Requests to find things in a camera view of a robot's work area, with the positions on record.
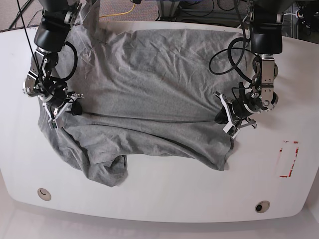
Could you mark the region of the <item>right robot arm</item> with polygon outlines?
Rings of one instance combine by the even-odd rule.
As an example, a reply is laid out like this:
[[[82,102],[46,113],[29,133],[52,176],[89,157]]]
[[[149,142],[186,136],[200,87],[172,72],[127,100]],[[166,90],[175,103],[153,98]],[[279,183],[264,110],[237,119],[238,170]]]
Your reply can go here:
[[[34,38],[37,48],[31,52],[31,67],[22,89],[28,96],[41,100],[50,127],[60,128],[65,112],[82,114],[78,102],[82,94],[68,91],[67,81],[76,71],[78,54],[73,44],[66,40],[82,4],[78,0],[42,0],[40,3],[43,7],[42,19]],[[58,64],[58,53],[64,46],[72,50],[74,64],[66,77],[54,77],[52,71]]]

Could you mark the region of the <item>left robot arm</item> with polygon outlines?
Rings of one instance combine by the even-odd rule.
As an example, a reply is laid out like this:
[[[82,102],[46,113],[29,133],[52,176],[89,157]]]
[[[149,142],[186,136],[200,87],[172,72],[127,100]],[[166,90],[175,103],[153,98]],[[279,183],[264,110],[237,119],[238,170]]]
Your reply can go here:
[[[283,14],[269,12],[258,0],[250,0],[248,3],[250,37],[238,37],[225,49],[231,68],[248,82],[248,86],[239,82],[237,87],[233,87],[231,91],[238,91],[233,99],[215,93],[223,105],[215,122],[222,124],[224,132],[232,137],[243,127],[256,128],[256,122],[250,117],[255,113],[273,110],[279,99],[274,91],[274,80],[278,75],[274,55],[280,54],[283,48]],[[248,51],[255,56],[252,78],[248,78],[232,58],[232,51],[238,42],[243,43],[242,52]]]

